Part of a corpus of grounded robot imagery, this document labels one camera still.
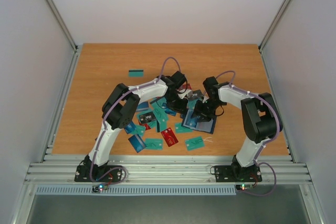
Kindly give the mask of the dark blue card holder wallet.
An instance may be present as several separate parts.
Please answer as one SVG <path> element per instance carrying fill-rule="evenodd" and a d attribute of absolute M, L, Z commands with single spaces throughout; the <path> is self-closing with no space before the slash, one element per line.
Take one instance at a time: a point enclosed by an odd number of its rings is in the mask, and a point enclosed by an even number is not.
<path fill-rule="evenodd" d="M 201 122 L 199 117 L 192 117 L 193 112 L 194 111 L 190 109 L 187 111 L 183 118 L 182 126 L 191 130 L 213 134 L 216 125 L 216 119 L 211 119 L 208 122 Z"/>

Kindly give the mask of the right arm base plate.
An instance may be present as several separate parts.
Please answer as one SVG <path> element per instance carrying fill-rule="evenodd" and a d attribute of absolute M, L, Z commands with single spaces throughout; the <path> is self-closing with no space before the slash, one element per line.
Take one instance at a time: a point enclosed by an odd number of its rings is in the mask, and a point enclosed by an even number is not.
<path fill-rule="evenodd" d="M 262 182 L 260 168 L 255 165 L 243 168 L 233 168 L 232 165 L 217 165 L 213 168 L 217 183 Z"/>

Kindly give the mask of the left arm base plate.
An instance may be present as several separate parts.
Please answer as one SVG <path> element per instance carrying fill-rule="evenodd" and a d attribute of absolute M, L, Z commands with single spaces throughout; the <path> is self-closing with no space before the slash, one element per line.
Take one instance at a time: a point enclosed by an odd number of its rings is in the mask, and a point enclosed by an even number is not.
<path fill-rule="evenodd" d="M 121 166 L 101 166 L 93 167 L 90 175 L 90 167 L 86 165 L 79 165 L 75 172 L 74 181 L 78 183 L 118 183 L 125 176 L 125 171 Z"/>

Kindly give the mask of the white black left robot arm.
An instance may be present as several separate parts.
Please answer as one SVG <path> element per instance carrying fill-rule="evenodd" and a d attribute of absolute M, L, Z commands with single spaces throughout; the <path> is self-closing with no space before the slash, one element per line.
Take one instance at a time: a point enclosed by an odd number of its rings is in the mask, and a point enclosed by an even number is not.
<path fill-rule="evenodd" d="M 108 174 L 106 166 L 112 146 L 121 130 L 131 123 L 141 102 L 164 97 L 169 109 L 185 114 L 187 99 L 178 95 L 178 88 L 185 82 L 185 75 L 177 71 L 172 76 L 159 76 L 136 87 L 118 84 L 102 107 L 101 130 L 78 173 L 92 182 L 100 181 Z"/>

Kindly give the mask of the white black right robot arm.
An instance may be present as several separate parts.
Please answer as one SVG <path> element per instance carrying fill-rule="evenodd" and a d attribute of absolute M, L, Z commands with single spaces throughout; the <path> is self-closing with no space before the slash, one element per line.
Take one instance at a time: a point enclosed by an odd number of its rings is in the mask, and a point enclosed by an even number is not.
<path fill-rule="evenodd" d="M 257 159 L 260 153 L 282 131 L 282 122 L 272 95 L 254 94 L 230 82 L 218 83 L 215 77 L 206 78 L 203 86 L 208 99 L 196 103 L 191 118 L 197 118 L 199 122 L 209 122 L 217 117 L 217 108 L 228 103 L 240 109 L 246 139 L 233 157 L 229 174 L 234 181 L 257 175 Z"/>

